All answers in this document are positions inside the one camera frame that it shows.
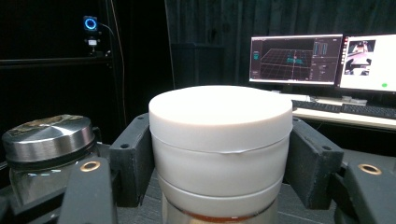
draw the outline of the metal ring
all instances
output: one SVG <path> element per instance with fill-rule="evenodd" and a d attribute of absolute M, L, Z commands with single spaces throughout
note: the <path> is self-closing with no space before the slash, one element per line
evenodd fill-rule
<path fill-rule="evenodd" d="M 382 171 L 370 164 L 359 164 L 359 168 L 370 175 L 381 175 Z"/>
<path fill-rule="evenodd" d="M 88 161 L 85 162 L 79 169 L 82 172 L 90 172 L 96 170 L 97 168 L 99 168 L 99 166 L 100 166 L 99 161 Z"/>

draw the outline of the white cylindrical container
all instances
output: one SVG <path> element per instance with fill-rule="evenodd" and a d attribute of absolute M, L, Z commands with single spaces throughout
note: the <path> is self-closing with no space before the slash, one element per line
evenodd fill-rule
<path fill-rule="evenodd" d="M 201 86 L 149 103 L 166 200 L 201 217 L 255 216 L 275 200 L 292 129 L 291 101 L 236 86 Z"/>

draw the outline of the container lid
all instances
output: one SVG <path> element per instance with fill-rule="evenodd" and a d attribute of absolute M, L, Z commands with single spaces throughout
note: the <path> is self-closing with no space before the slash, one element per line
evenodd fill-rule
<path fill-rule="evenodd" d="M 266 147 L 289 136 L 291 100 L 237 86 L 168 91 L 148 105 L 151 134 L 173 147 L 235 152 Z"/>
<path fill-rule="evenodd" d="M 4 133 L 2 140 L 8 161 L 37 162 L 78 151 L 94 134 L 88 118 L 60 115 L 24 123 Z"/>

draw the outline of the monitor screen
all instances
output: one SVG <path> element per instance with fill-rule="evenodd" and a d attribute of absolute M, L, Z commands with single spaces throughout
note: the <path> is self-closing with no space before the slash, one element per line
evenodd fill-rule
<path fill-rule="evenodd" d="M 393 52 L 396 35 L 345 36 L 337 87 L 396 92 Z"/>
<path fill-rule="evenodd" d="M 334 85 L 342 35 L 251 38 L 249 81 Z"/>

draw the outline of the screw hole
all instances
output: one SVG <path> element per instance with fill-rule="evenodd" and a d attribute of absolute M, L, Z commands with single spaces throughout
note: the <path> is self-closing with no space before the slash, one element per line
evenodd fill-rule
<path fill-rule="evenodd" d="M 128 148 L 128 147 L 129 147 L 129 144 L 122 144 L 120 147 L 121 147 L 121 148 Z"/>
<path fill-rule="evenodd" d="M 79 169 L 82 172 L 90 172 L 99 168 L 100 162 L 99 161 L 88 161 L 84 163 Z"/>
<path fill-rule="evenodd" d="M 363 171 L 366 172 L 367 174 L 370 175 L 381 175 L 382 171 L 378 169 L 377 167 L 369 164 L 360 164 L 359 168 Z"/>
<path fill-rule="evenodd" d="M 332 150 L 330 147 L 327 147 L 327 146 L 323 146 L 323 149 L 328 150 L 328 151 Z"/>

